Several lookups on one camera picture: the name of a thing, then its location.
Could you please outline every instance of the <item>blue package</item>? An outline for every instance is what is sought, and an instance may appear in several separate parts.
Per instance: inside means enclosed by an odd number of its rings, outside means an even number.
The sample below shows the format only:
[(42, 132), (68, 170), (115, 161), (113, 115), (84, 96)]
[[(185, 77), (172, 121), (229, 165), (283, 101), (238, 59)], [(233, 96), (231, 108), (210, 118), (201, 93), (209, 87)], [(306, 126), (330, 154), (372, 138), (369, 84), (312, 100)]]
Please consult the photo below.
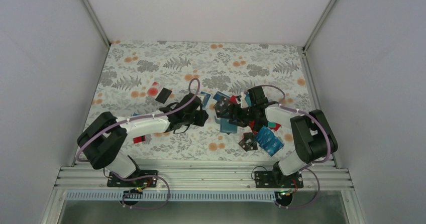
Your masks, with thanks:
[(210, 99), (211, 95), (203, 91), (201, 91), (199, 95), (203, 96), (201, 104), (202, 104), (202, 107), (205, 108), (207, 106), (208, 100)]
[(267, 127), (263, 126), (256, 135), (256, 141), (270, 156), (273, 156), (284, 145)]
[(244, 98), (244, 100), (246, 101), (247, 105), (250, 107), (252, 105), (252, 102), (250, 100), (250, 96), (249, 93), (247, 93), (246, 97)]
[(237, 126), (231, 125), (227, 119), (221, 118), (221, 133), (234, 134), (237, 132)]
[(231, 98), (228, 95), (226, 95), (226, 94), (224, 94), (222, 92), (217, 91), (216, 94), (213, 96), (213, 99), (216, 100), (216, 101), (219, 101), (219, 100), (221, 100), (222, 96), (226, 97), (227, 99)]

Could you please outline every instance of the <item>white wall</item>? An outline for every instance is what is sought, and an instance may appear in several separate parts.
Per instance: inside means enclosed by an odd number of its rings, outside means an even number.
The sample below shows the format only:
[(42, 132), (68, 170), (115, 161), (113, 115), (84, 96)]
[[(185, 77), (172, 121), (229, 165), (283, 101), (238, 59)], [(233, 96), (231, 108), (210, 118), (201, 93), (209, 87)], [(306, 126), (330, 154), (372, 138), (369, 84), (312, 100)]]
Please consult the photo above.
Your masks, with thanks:
[(0, 222), (39, 223), (107, 53), (80, 0), (0, 0)]
[(339, 0), (308, 50), (368, 223), (426, 219), (426, 0)]
[(89, 0), (118, 39), (306, 43), (329, 0)]

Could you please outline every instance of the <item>glass panel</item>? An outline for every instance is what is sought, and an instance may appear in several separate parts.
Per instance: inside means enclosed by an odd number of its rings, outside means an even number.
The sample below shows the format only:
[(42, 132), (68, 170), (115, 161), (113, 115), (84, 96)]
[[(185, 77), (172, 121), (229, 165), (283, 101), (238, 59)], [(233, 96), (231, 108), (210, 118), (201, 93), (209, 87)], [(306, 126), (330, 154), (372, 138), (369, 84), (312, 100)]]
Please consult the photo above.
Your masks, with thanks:
[[(292, 205), (305, 204), (314, 192), (300, 191)], [(159, 202), (140, 202), (138, 205), (156, 206)], [(278, 209), (262, 202), (170, 202), (159, 210), (132, 210), (118, 201), (66, 201), (62, 224), (74, 223), (155, 223), (155, 224), (210, 224), (210, 223), (348, 223), (339, 191), (322, 191), (314, 204), (298, 210)]]

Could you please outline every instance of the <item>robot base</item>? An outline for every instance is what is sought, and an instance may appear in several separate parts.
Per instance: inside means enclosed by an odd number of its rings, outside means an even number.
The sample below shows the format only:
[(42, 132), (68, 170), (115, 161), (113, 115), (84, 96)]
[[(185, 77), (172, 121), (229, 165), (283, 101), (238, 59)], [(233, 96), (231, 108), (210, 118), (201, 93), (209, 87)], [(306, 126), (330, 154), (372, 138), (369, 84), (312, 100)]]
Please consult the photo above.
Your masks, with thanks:
[(298, 171), (286, 177), (286, 180), (278, 184), (276, 178), (272, 174), (272, 171), (255, 171), (255, 182), (256, 188), (295, 188), (294, 182), (297, 184), (297, 188), (303, 188), (302, 174)]
[[(135, 178), (135, 177), (143, 176), (143, 175), (158, 175), (158, 171), (157, 170), (137, 170), (128, 178)], [(108, 187), (136, 188), (136, 187), (145, 186), (146, 184), (148, 184), (148, 179), (124, 181), (124, 180), (118, 179), (114, 174), (110, 173), (109, 180), (106, 185)], [(157, 186), (157, 179), (156, 180), (151, 179), (151, 184), (148, 187), (156, 187), (156, 186)]]

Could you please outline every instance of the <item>floral mat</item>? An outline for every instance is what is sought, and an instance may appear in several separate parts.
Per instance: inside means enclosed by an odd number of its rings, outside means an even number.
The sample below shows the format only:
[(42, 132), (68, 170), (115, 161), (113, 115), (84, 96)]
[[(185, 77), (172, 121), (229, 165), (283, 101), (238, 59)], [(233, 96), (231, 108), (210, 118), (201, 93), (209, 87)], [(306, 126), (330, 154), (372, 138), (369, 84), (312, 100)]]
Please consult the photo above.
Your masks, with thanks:
[[(306, 82), (295, 46), (200, 42), (114, 41), (108, 53), (86, 127), (96, 117), (111, 111), (115, 116), (148, 114), (180, 101), (192, 78), (201, 81), (201, 91), (212, 96), (221, 91), (237, 95), (260, 84), (272, 84), (286, 92), (285, 105), (310, 110)], [(156, 81), (172, 90), (165, 104), (155, 101), (147, 90)], [(264, 88), (270, 100), (281, 93)], [(245, 152), (238, 142), (249, 128), (236, 134), (219, 132), (213, 109), (204, 127), (191, 126), (184, 134), (154, 133), (134, 144), (124, 143), (121, 151), (133, 158), (164, 160), (276, 161), (294, 151), (290, 129), (281, 127), (276, 135), (284, 147), (270, 157), (264, 150)]]

